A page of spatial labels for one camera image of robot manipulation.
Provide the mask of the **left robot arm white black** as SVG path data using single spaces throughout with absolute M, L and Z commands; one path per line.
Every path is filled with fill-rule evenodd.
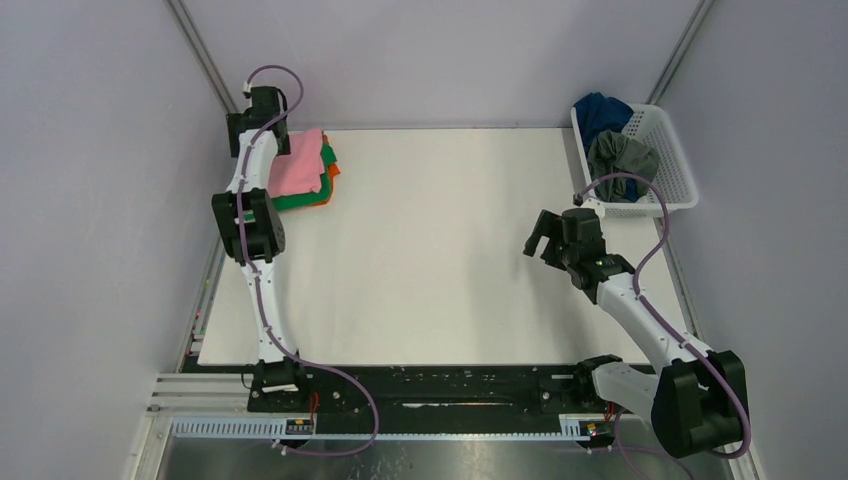
M 255 400 L 303 400 L 307 378 L 282 312 L 281 255 L 286 237 L 269 192 L 274 160 L 290 151 L 288 103 L 273 86 L 249 86 L 248 107 L 226 117 L 234 175 L 211 207 L 226 254 L 244 276 L 257 330 L 251 395 Z

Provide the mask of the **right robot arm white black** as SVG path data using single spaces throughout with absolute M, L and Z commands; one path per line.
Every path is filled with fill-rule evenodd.
M 524 255 L 566 272 L 575 288 L 611 316 L 653 368 L 647 374 L 615 356 L 581 363 L 591 398 L 647 422 L 674 458 L 738 444 L 750 446 L 745 369 L 732 351 L 716 351 L 671 325 L 637 280 L 638 270 L 606 249 L 601 221 L 588 208 L 540 212 Z

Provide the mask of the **pink t shirt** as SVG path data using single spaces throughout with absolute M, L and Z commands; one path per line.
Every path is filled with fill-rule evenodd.
M 271 166 L 268 192 L 272 198 L 321 190 L 325 171 L 320 151 L 323 131 L 313 128 L 289 135 L 291 152 L 277 156 Z

